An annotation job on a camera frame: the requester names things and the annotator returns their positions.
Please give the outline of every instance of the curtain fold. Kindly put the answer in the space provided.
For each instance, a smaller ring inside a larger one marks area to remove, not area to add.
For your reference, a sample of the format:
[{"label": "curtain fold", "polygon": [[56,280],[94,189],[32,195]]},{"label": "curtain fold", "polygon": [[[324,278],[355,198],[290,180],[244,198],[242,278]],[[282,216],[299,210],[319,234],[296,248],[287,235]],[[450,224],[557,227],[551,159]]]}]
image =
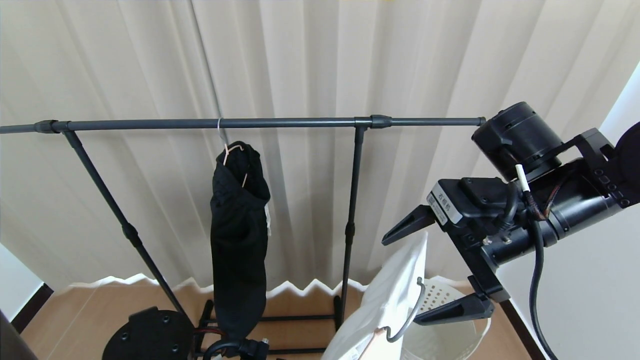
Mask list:
[{"label": "curtain fold", "polygon": [[[3,1],[2,125],[43,119],[492,117],[527,101],[563,140],[599,126],[640,60],[634,0]],[[351,278],[437,179],[497,176],[473,127],[368,131]],[[341,280],[352,129],[229,129],[261,153],[270,288]],[[79,133],[170,284],[212,283],[215,129]],[[0,231],[52,288],[150,275],[62,136],[3,135]],[[429,275],[468,275],[429,228]]]}]

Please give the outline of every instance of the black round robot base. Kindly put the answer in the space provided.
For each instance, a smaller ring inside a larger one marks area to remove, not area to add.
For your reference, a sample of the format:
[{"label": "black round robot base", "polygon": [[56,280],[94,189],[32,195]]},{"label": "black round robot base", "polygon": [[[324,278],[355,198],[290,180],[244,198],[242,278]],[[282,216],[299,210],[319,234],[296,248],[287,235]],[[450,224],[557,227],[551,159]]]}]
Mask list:
[{"label": "black round robot base", "polygon": [[157,307],[129,317],[111,337],[102,360],[185,360],[191,359],[193,325],[189,318]]}]

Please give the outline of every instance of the white wall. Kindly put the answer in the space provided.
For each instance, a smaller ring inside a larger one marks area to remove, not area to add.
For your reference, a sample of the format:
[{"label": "white wall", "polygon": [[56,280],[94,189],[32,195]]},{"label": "white wall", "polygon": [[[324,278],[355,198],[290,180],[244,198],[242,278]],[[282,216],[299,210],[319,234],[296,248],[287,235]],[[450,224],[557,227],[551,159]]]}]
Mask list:
[{"label": "white wall", "polygon": [[[640,121],[640,66],[601,126],[616,143]],[[640,206],[561,240],[545,251],[538,316],[560,359],[640,358]],[[499,270],[503,285],[529,318],[533,254]]]},{"label": "white wall", "polygon": [[9,320],[42,286],[40,280],[0,243],[0,310]]}]

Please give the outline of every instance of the robotic arm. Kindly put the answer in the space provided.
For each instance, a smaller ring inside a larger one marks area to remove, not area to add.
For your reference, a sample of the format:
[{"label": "robotic arm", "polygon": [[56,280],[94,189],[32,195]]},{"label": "robotic arm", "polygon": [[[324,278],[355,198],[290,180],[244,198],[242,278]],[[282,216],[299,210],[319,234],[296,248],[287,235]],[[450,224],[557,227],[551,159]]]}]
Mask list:
[{"label": "robotic arm", "polygon": [[[420,325],[491,317],[491,300],[509,299],[495,275],[498,266],[535,249],[541,272],[542,246],[640,201],[640,122],[615,147],[597,129],[563,143],[520,102],[500,111],[471,139],[507,183],[497,177],[441,179],[427,196],[428,205],[415,208],[382,239],[388,245],[437,223],[472,272],[468,279],[475,293],[419,314],[414,322]],[[557,155],[574,146],[582,157],[562,165]]]}]

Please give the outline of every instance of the vertical black pole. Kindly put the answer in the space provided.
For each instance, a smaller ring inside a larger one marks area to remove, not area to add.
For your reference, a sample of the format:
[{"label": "vertical black pole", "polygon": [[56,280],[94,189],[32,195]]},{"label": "vertical black pole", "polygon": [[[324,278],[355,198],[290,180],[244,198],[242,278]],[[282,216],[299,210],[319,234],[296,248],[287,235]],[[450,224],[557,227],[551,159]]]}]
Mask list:
[{"label": "vertical black pole", "polygon": [[111,196],[111,192],[109,192],[109,189],[100,177],[100,174],[98,174],[98,170],[96,170],[95,166],[93,166],[89,155],[86,153],[84,147],[82,146],[82,142],[80,142],[80,139],[78,138],[76,133],[73,131],[64,131],[63,133],[67,137],[67,140],[69,141],[71,147],[73,147],[76,151],[78,158],[80,158],[80,161],[82,161],[84,168],[89,173],[89,176],[91,176],[91,179],[98,187],[98,190],[100,190],[100,193],[111,208],[111,211],[120,222],[120,225],[122,225],[122,232],[124,233],[124,236],[131,242],[131,245],[136,248],[138,254],[140,254],[140,257],[145,262],[145,264],[147,264],[149,270],[151,270],[151,274],[153,274],[156,280],[158,280],[160,287],[162,287],[162,290],[164,290],[166,296],[169,298],[169,300],[171,300],[171,303],[173,304],[175,309],[186,315],[184,309],[178,302],[178,299],[176,299],[175,294],[164,280],[164,277],[160,273],[160,270],[158,270],[158,267],[154,263],[153,259],[151,259],[144,245],[142,245],[142,241],[138,236],[136,228],[127,221],[127,218],[125,218],[122,210],[120,210],[120,207],[116,203],[116,200],[113,198],[113,196]]},{"label": "vertical black pole", "polygon": [[347,304],[347,288],[349,280],[349,267],[351,266],[351,246],[353,245],[353,236],[356,233],[355,217],[356,217],[356,200],[358,198],[358,181],[360,179],[360,160],[362,159],[362,144],[364,143],[364,132],[366,126],[356,126],[355,146],[353,147],[353,169],[351,170],[351,194],[349,196],[349,218],[347,226],[344,230],[345,248],[344,248],[344,267],[342,269],[342,294],[341,294],[341,312],[340,325],[344,321],[344,312]]}]

